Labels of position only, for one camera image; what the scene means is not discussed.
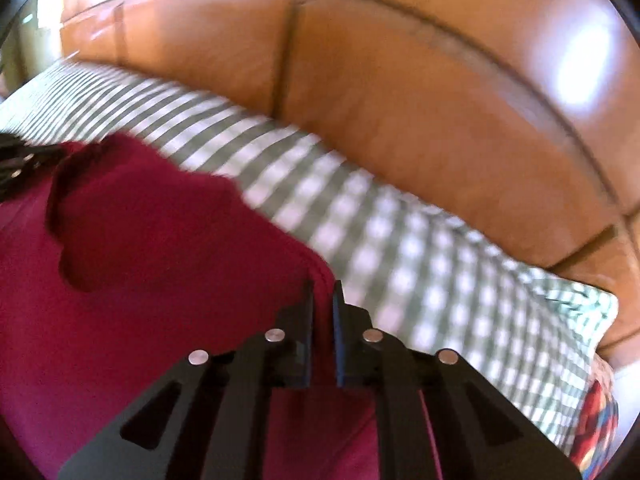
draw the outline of maroon fabric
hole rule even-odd
[[[276,392],[267,479],[378,477],[372,400],[333,378],[334,277],[247,208],[116,134],[0,204],[0,413],[46,478],[177,360],[236,348],[314,283],[314,383]]]

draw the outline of green and white checkered fabric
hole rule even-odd
[[[0,105],[38,144],[126,130],[185,170],[228,174],[316,250],[346,300],[411,348],[453,348],[568,453],[616,298],[519,263],[461,219],[387,186],[319,137],[203,91],[64,62]]]

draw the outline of silver rivet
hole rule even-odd
[[[379,343],[382,341],[382,332],[380,330],[376,330],[375,328],[369,328],[362,333],[362,337],[364,341],[367,343]]]
[[[203,365],[209,360],[209,354],[204,350],[194,350],[189,354],[189,362],[194,366]]]
[[[267,330],[267,332],[264,334],[264,338],[269,343],[279,343],[284,339],[284,336],[284,330],[281,328],[272,328],[271,330]]]
[[[458,352],[456,352],[455,350],[450,350],[448,348],[445,348],[444,350],[440,350],[438,352],[438,359],[444,365],[456,364],[459,357],[460,356],[458,355]]]

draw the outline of white surface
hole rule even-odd
[[[613,396],[618,401],[619,419],[613,446],[617,449],[640,413],[640,361],[620,368],[614,377]]]

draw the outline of gingham fabric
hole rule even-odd
[[[571,449],[594,350],[617,314],[611,294],[513,260],[313,134],[173,82],[62,62],[0,105],[0,128],[37,144],[125,130],[185,170],[232,176],[324,257],[376,326],[419,351],[457,350]]]

